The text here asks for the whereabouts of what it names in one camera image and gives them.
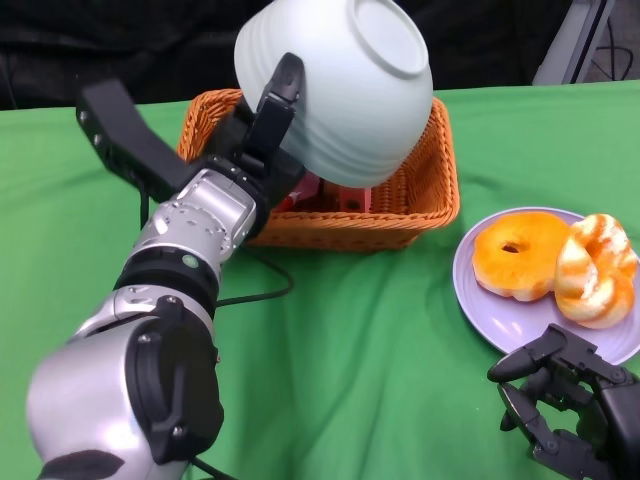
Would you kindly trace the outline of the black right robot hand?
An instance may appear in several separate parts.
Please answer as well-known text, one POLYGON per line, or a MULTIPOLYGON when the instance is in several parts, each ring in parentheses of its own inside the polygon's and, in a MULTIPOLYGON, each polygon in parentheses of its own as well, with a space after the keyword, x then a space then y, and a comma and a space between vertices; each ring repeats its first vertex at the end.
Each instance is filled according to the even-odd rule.
POLYGON ((569 479, 639 476, 639 378, 555 324, 488 371, 530 456, 569 479))

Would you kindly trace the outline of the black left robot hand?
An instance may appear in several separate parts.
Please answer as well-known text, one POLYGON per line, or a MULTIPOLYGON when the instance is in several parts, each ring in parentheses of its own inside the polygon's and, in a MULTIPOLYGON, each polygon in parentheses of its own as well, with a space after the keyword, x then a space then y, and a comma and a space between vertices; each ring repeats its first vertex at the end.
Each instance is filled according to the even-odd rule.
POLYGON ((305 80, 303 61, 284 54, 252 109, 242 97, 215 125, 204 153, 216 156, 225 173, 238 181, 256 203, 256 220, 248 234, 257 236, 271 211, 293 190, 305 167, 284 151, 282 142, 295 119, 305 80))

